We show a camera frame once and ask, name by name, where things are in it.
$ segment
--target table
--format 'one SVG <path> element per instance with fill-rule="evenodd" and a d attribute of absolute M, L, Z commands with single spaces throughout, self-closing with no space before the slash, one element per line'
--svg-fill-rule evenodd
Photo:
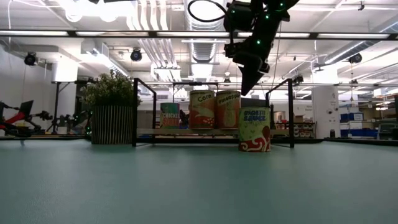
<path fill-rule="evenodd" d="M 0 141 L 0 223 L 396 223 L 396 147 Z"/>

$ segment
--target ceiling light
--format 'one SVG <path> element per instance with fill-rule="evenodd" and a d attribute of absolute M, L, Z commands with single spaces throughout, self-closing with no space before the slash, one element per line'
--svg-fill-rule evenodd
<path fill-rule="evenodd" d="M 67 36 L 66 31 L 39 31 L 39 30 L 0 30 L 0 35 L 27 35 L 27 36 Z"/>
<path fill-rule="evenodd" d="M 169 32 L 169 31 L 158 31 L 159 37 L 229 37 L 228 32 L 207 32 L 207 31 L 183 31 L 183 32 Z"/>
<path fill-rule="evenodd" d="M 376 104 L 376 106 L 388 105 L 388 104 L 390 104 L 390 103 L 391 103 L 390 101 L 385 101 L 385 102 L 383 102 L 383 103 L 378 103 L 378 104 Z"/>
<path fill-rule="evenodd" d="M 238 32 L 238 37 L 249 37 L 251 36 L 251 32 Z M 295 32 L 281 32 L 276 33 L 276 37 L 279 38 L 308 38 L 310 36 L 309 33 L 295 33 Z"/>
<path fill-rule="evenodd" d="M 139 31 L 113 31 L 109 30 L 106 32 L 98 32 L 98 31 L 76 31 L 77 36 L 82 37 L 114 37 L 114 36 L 123 36 L 123 37 L 148 37 L 148 32 L 139 32 Z"/>
<path fill-rule="evenodd" d="M 194 43 L 199 43 L 199 44 L 225 44 L 225 40 L 181 40 L 181 43 L 184 44 L 194 44 Z"/>
<path fill-rule="evenodd" d="M 318 38 L 385 39 L 389 34 L 319 34 Z"/>

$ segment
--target cable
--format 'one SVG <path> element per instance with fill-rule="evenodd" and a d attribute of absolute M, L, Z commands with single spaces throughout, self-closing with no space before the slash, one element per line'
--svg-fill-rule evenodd
<path fill-rule="evenodd" d="M 206 1 L 206 2 L 210 2 L 210 3 L 215 4 L 219 9 L 221 9 L 221 10 L 224 12 L 224 15 L 223 15 L 223 16 L 220 16 L 220 17 L 218 17 L 218 18 L 216 18 L 216 19 L 208 19 L 208 20 L 197 18 L 195 15 L 192 14 L 192 12 L 191 12 L 191 6 L 192 6 L 193 3 L 198 2 L 198 1 Z M 228 14 L 228 12 L 224 9 L 224 7 L 223 7 L 220 3 L 214 2 L 214 1 L 212 1 L 212 0 L 193 0 L 193 1 L 191 1 L 191 2 L 188 4 L 187 10 L 188 10 L 189 15 L 190 15 L 192 18 L 194 18 L 194 19 L 196 19 L 197 21 L 199 21 L 199 22 L 216 22 L 216 21 L 219 21 L 220 19 L 223 19 L 223 18 L 226 17 L 227 20 L 228 20 L 228 23 L 229 23 L 229 41 L 230 41 L 230 44 L 234 44 L 234 37 L 233 37 L 234 29 L 233 29 L 233 26 L 232 26 L 232 19 L 231 19 L 231 16 Z"/>
<path fill-rule="evenodd" d="M 8 16 L 8 29 L 11 29 L 11 16 L 10 16 L 10 6 L 11 6 L 12 0 L 10 0 L 8 2 L 8 6 L 7 6 L 7 16 Z M 11 37 L 8 37 L 8 46 L 9 49 L 11 50 Z"/>
<path fill-rule="evenodd" d="M 278 66 L 278 56 L 279 56 L 279 45 L 280 45 L 280 33 L 282 32 L 282 21 L 280 22 L 279 26 L 279 39 L 278 39 L 278 48 L 276 51 L 276 61 L 275 61 L 275 69 L 274 69 L 274 78 L 272 79 L 272 84 L 271 84 L 271 89 L 274 87 L 274 82 L 275 82 L 275 76 L 276 76 L 276 68 Z"/>
<path fill-rule="evenodd" d="M 24 101 L 24 95 L 25 95 L 26 67 L 27 67 L 27 65 L 25 65 L 25 70 L 24 70 L 24 81 L 22 82 L 22 99 L 21 99 L 21 103 Z"/>

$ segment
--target can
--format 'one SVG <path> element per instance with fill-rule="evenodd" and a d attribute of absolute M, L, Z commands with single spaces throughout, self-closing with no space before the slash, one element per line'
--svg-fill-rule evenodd
<path fill-rule="evenodd" d="M 160 128 L 180 128 L 180 105 L 178 103 L 160 104 Z"/>
<path fill-rule="evenodd" d="M 241 93 L 239 91 L 219 91 L 216 96 L 216 125 L 218 129 L 237 129 Z"/>
<path fill-rule="evenodd" d="M 193 90 L 189 93 L 189 98 L 190 129 L 213 129 L 215 124 L 214 92 L 210 90 Z"/>
<path fill-rule="evenodd" d="M 239 150 L 271 150 L 270 108 L 247 107 L 239 110 Z"/>

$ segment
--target ventilation duct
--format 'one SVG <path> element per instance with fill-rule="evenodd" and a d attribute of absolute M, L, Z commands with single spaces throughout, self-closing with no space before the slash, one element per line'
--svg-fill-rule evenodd
<path fill-rule="evenodd" d="M 192 18 L 188 13 L 188 4 L 192 0 L 184 0 L 185 10 L 185 23 L 187 25 L 188 30 L 199 30 L 199 31 L 217 31 L 223 28 L 223 20 L 219 20 L 216 22 L 199 22 L 196 19 Z M 226 5 L 226 0 L 214 0 L 221 4 L 222 6 Z M 223 11 L 218 9 L 211 2 L 206 1 L 198 1 L 192 4 L 191 6 L 192 14 L 197 16 L 200 19 L 214 19 L 223 15 Z M 198 63 L 210 63 L 214 60 L 215 52 L 217 49 L 217 44 L 206 44 L 206 43 L 190 43 L 190 55 L 192 62 Z M 192 75 L 194 77 L 209 77 L 213 70 L 212 65 L 203 65 L 206 67 L 205 69 L 201 69 L 201 64 L 199 65 L 191 65 L 192 66 Z"/>
<path fill-rule="evenodd" d="M 379 25 L 371 31 L 372 33 L 397 33 L 398 32 L 398 16 L 393 17 L 387 22 Z M 325 64 L 334 64 L 346 58 L 358 54 L 360 51 L 365 50 L 373 45 L 379 43 L 380 40 L 367 40 L 367 41 L 354 41 L 343 48 L 333 52 L 325 57 Z"/>

